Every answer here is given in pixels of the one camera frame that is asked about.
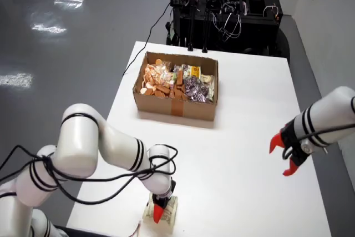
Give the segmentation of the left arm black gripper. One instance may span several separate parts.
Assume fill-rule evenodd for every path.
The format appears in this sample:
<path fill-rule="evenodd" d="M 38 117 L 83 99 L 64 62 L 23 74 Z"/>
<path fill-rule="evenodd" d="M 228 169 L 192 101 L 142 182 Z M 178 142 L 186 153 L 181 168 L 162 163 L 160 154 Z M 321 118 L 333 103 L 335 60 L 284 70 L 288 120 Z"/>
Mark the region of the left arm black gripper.
<path fill-rule="evenodd" d="M 174 192 L 176 186 L 176 181 L 171 180 L 170 188 L 167 193 L 163 195 L 152 195 L 152 200 L 154 203 L 154 210 L 153 210 L 153 221 L 158 224 L 164 211 L 165 208 Z"/>

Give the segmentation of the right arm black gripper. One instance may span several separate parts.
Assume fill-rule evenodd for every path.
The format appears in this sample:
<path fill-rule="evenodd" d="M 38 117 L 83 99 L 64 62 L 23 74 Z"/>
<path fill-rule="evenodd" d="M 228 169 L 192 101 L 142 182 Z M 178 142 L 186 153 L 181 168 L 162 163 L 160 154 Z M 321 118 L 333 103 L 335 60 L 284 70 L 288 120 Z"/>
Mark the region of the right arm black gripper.
<path fill-rule="evenodd" d="M 282 152 L 282 159 L 290 159 L 289 168 L 283 172 L 283 175 L 291 176 L 308 158 L 308 154 L 301 149 L 300 141 L 297 140 L 294 122 L 288 122 L 280 130 L 280 133 L 277 133 L 272 137 L 269 153 L 271 154 L 276 147 L 283 148 L 283 144 L 285 149 Z"/>

